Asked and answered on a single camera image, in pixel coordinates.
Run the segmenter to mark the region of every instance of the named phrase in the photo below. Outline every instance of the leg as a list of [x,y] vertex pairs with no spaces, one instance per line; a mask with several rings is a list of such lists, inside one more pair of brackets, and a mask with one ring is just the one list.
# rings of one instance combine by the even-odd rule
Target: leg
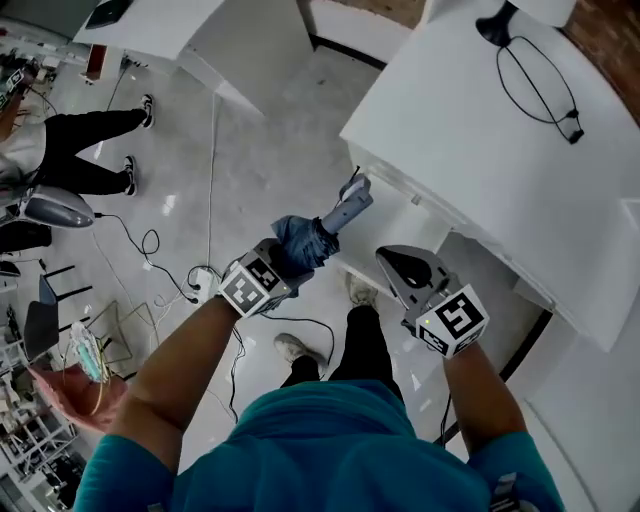
[[47,156],[75,155],[100,141],[124,135],[135,130],[146,118],[147,113],[140,108],[50,117],[45,121],[45,161]]
[[76,194],[120,194],[131,185],[128,172],[111,172],[77,156],[49,161],[46,166],[43,164],[40,174],[42,185],[63,188]]
[[300,384],[301,382],[318,381],[318,365],[326,366],[326,360],[317,352],[309,350],[304,343],[291,334],[278,334],[273,344],[282,356],[291,363],[291,375],[283,388]]
[[[366,286],[359,282],[359,287]],[[362,290],[356,294],[365,296]],[[400,388],[393,380],[391,357],[380,328],[380,317],[370,299],[351,310],[347,317],[347,336],[340,366],[329,380],[379,380],[402,400]]]
[[320,380],[318,363],[311,356],[301,356],[291,365],[291,375],[284,381],[282,388],[287,388],[301,382],[314,382]]

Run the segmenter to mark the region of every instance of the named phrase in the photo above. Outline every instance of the electrical cable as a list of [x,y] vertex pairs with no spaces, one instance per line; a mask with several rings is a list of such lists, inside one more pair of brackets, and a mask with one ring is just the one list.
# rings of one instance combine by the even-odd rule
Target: electrical cable
[[213,195],[213,164],[216,160],[216,148],[218,146],[218,122],[222,100],[215,93],[212,98],[211,113],[211,174],[209,176],[209,224],[207,227],[207,265],[211,265],[211,206]]
[[447,428],[447,416],[449,415],[449,408],[451,407],[451,393],[449,393],[449,398],[447,399],[447,407],[444,410],[444,415],[442,416],[442,421],[440,422],[440,444],[444,448],[447,444],[444,439],[445,429]]
[[236,327],[233,328],[233,335],[236,340],[238,340],[238,352],[236,353],[236,357],[233,359],[233,364],[231,365],[231,371],[229,372],[229,376],[231,377],[231,398],[229,399],[229,410],[233,414],[233,419],[238,424],[238,413],[233,408],[233,401],[236,397],[236,367],[238,365],[238,361],[247,355],[247,350],[244,347],[244,341],[240,332]]
[[329,357],[327,358],[327,368],[331,364],[331,358],[333,357],[333,351],[336,348],[336,336],[333,332],[333,329],[329,327],[327,324],[321,322],[320,320],[314,320],[312,318],[291,318],[287,316],[269,316],[266,313],[261,313],[260,316],[264,318],[268,318],[269,320],[283,320],[285,322],[310,322],[316,325],[320,325],[327,329],[331,333],[331,350],[329,351]]
[[113,88],[113,94],[111,95],[111,99],[109,100],[109,104],[107,105],[107,109],[105,110],[105,112],[109,112],[109,109],[111,108],[111,104],[113,103],[113,98],[116,97],[116,92],[118,91],[118,86],[120,85],[120,82],[124,78],[124,75],[126,74],[126,72],[129,69],[130,65],[131,65],[131,61],[127,60],[125,62],[125,64],[124,64],[123,69],[122,69],[122,73],[120,73],[120,78],[118,78],[118,81],[116,82],[116,86]]
[[222,409],[224,410],[224,412],[227,413],[227,416],[229,416],[229,418],[231,418],[232,420],[235,420],[234,417],[232,416],[232,414],[229,412],[229,409],[227,409],[227,406],[224,405],[224,402],[222,400],[220,400],[220,397],[218,395],[216,395],[213,391],[211,391],[209,388],[206,389],[206,392],[209,393],[210,395],[213,395],[216,397],[216,400],[218,401],[218,403],[220,404],[220,406],[222,407]]
[[[109,258],[107,258],[107,255],[104,253],[104,251],[102,250],[102,247],[100,247],[100,244],[98,243],[98,239],[96,238],[96,234],[94,232],[91,233],[91,236],[93,237],[93,243],[96,246],[96,249],[98,249],[98,252],[102,255],[102,257],[104,258],[104,261],[107,262],[107,265],[109,266],[109,268],[111,269],[111,273],[113,274],[113,277],[116,278],[116,281],[118,281],[118,284],[120,285],[120,287],[122,288],[122,290],[124,291],[125,295],[127,296],[127,299],[129,300],[129,305],[131,306],[131,309],[135,309],[135,306],[133,305],[133,300],[131,299],[131,295],[129,295],[129,292],[127,291],[127,288],[124,286],[124,284],[122,283],[122,281],[120,280],[120,278],[118,277],[118,274],[116,274],[115,269],[113,268],[113,265],[111,264],[111,261],[109,260]],[[155,326],[153,324],[150,324],[141,314],[140,312],[137,312],[138,316],[140,317],[140,319],[147,324],[149,327],[152,327],[155,329]]]
[[[540,48],[538,48],[535,44],[533,44],[529,39],[527,39],[526,37],[523,36],[515,36],[512,38],[511,41],[514,41],[516,39],[521,39],[522,41],[525,41],[526,43],[528,43],[534,50],[536,50],[540,55],[542,55],[542,57],[545,58],[545,60],[551,64],[551,66],[553,67],[553,69],[555,69],[556,73],[558,74],[558,76],[560,77],[560,79],[562,80],[562,82],[564,83],[569,96],[571,97],[571,103],[573,104],[573,108],[563,117],[561,117],[560,119],[556,119],[555,116],[553,115],[553,112],[551,111],[551,108],[549,107],[549,105],[547,104],[547,102],[544,100],[544,98],[542,97],[542,94],[540,93],[539,89],[536,87],[536,85],[534,84],[533,80],[531,79],[531,77],[529,76],[529,74],[527,73],[527,71],[524,69],[524,66],[522,65],[522,63],[520,62],[520,60],[515,56],[515,54],[511,51],[511,49],[509,47],[501,47],[498,49],[498,51],[496,52],[496,67],[498,69],[498,77],[500,79],[500,84],[502,85],[502,89],[504,90],[505,94],[509,97],[509,99],[511,100],[511,102],[523,113],[525,114],[527,117],[538,121],[540,123],[544,123],[544,124],[552,124],[556,127],[556,129],[560,132],[560,134],[562,135],[562,137],[569,142],[570,144],[575,144],[578,139],[584,134],[584,131],[582,130],[582,125],[580,124],[580,119],[578,118],[578,108],[576,105],[576,100],[575,97],[573,95],[573,91],[571,90],[571,87],[569,87],[569,84],[567,83],[567,81],[565,80],[564,76],[562,75],[562,73],[560,72],[560,70],[558,69],[558,67],[553,63],[553,61],[547,57],[542,50],[540,50]],[[509,92],[509,90],[507,89],[507,86],[504,82],[504,77],[502,76],[502,69],[500,68],[500,54],[502,53],[503,50],[506,50],[507,53],[511,56],[511,58],[515,61],[515,63],[518,65],[518,67],[520,68],[520,70],[522,71],[522,73],[524,74],[524,76],[526,77],[527,81],[529,82],[529,85],[531,85],[531,87],[533,88],[533,90],[535,91],[536,95],[538,96],[538,98],[540,99],[540,101],[542,102],[542,105],[544,106],[545,110],[547,111],[547,113],[549,114],[549,117],[551,119],[543,119],[541,117],[538,117],[536,115],[531,114],[530,112],[528,112],[524,107],[522,107],[522,105],[520,105],[517,100],[513,97],[513,95]],[[578,124],[578,131],[575,132],[574,135],[567,137],[567,135],[565,135],[564,131],[562,131],[562,128],[560,128],[560,123],[566,119],[575,119],[576,123]]]
[[[178,292],[180,293],[180,295],[182,295],[188,302],[191,302],[192,304],[197,304],[198,303],[198,299],[193,298],[193,297],[189,297],[187,296],[183,291],[181,286],[177,283],[177,281],[173,278],[173,275],[171,274],[171,272],[169,272],[166,268],[161,267],[160,265],[156,265],[155,263],[152,263],[151,260],[149,260],[149,256],[152,256],[154,254],[156,254],[159,250],[160,250],[160,235],[158,235],[158,232],[155,229],[150,229],[148,230],[144,236],[142,237],[142,242],[140,245],[138,245],[133,238],[131,237],[131,233],[129,233],[129,229],[127,228],[127,226],[125,225],[124,221],[117,215],[113,215],[113,214],[106,214],[106,213],[96,213],[95,214],[97,219],[100,218],[104,218],[104,217],[111,217],[114,219],[118,219],[120,221],[120,224],[122,225],[122,227],[124,228],[124,231],[127,235],[127,238],[129,239],[129,241],[131,242],[131,244],[136,248],[136,250],[142,255],[144,256],[145,261],[147,262],[148,265],[150,265],[153,268],[157,268],[158,270],[162,270],[165,274],[167,274],[167,276],[169,277],[169,279],[171,280],[171,282],[173,283],[173,285],[176,287],[176,289],[178,290]],[[148,251],[145,248],[145,242],[147,240],[147,237],[149,235],[155,235],[156,240],[157,240],[157,245],[155,247],[155,249]]]
[[[184,278],[184,281],[182,281],[182,284],[180,285],[180,288],[184,288],[185,283],[187,282],[187,278]],[[156,302],[156,298],[160,297],[162,299],[163,302],[165,302],[164,304],[158,304]],[[171,308],[173,307],[173,305],[178,302],[179,300],[182,300],[182,297],[180,295],[180,293],[176,293],[173,296],[173,299],[171,299],[169,302],[166,302],[164,300],[164,297],[160,294],[156,295],[156,298],[153,299],[153,305],[157,308],[162,309],[162,313],[160,313],[160,316],[158,317],[158,320],[156,321],[156,328],[158,328],[160,326],[160,323],[166,318],[166,316],[169,314],[169,312],[171,311]]]
[[27,92],[31,91],[35,94],[37,94],[38,96],[40,96],[44,101],[47,102],[47,104],[53,109],[53,111],[55,112],[56,115],[58,115],[58,111],[56,110],[56,107],[53,106],[53,103],[51,103],[44,94],[39,93],[38,91],[36,91],[33,87],[29,86],[29,88],[27,89]]
[[216,278],[218,278],[218,281],[222,281],[222,275],[220,274],[220,272],[218,272],[211,265],[196,265],[194,267],[191,267],[189,269],[189,272],[187,272],[187,284],[191,287],[192,290],[199,290],[200,289],[200,285],[198,285],[197,283],[191,283],[191,274],[193,274],[194,270],[198,270],[199,268],[202,268],[204,270],[208,270],[214,276],[216,276]]

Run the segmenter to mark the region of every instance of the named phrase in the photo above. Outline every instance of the black pants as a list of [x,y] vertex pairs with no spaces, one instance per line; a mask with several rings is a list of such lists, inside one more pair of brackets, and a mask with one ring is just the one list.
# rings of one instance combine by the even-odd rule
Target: black pants
[[57,115],[44,123],[47,143],[34,183],[76,194],[120,194],[130,185],[126,172],[111,172],[75,156],[103,140],[135,130],[145,119],[142,109]]
[[[291,365],[291,375],[282,387],[317,380],[320,380],[318,363],[310,356],[302,356]],[[349,313],[344,355],[329,380],[379,380],[402,400],[400,388],[393,380],[380,317],[372,307],[359,306]]]

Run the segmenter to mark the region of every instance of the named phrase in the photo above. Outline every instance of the white table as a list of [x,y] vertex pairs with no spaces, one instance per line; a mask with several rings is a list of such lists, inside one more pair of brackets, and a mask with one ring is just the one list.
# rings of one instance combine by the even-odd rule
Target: white table
[[[522,114],[500,86],[497,48],[474,25],[497,8],[493,0],[442,2],[342,136],[354,165],[413,191],[610,350],[640,285],[640,235],[623,201],[640,197],[640,130],[568,40],[520,12],[511,33],[528,36],[561,69],[586,135],[570,146],[553,126]],[[539,58],[523,60],[553,110],[567,112],[553,69]],[[513,67],[505,66],[505,79],[542,115]]]
[[117,23],[83,26],[74,41],[176,63],[262,113],[312,52],[295,0],[134,0]]

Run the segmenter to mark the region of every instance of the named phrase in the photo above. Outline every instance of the foot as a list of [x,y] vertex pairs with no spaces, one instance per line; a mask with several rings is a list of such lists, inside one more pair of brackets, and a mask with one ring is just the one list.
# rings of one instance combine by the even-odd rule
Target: foot
[[293,364],[299,357],[309,356],[318,363],[320,368],[326,368],[327,366],[327,360],[324,356],[310,350],[304,343],[291,334],[284,332],[278,334],[273,340],[273,344],[289,364]]
[[129,175],[129,186],[124,193],[128,196],[135,196],[138,193],[138,166],[131,155],[124,157],[124,167],[122,170]]
[[153,99],[153,96],[151,96],[151,94],[145,94],[140,99],[140,106],[138,108],[144,110],[147,114],[147,117],[145,117],[144,121],[142,121],[142,127],[148,130],[153,126],[156,120],[155,101]]
[[376,297],[378,290],[369,286],[362,279],[357,278],[351,273],[347,273],[347,290],[349,298],[354,306],[371,306],[376,309]]

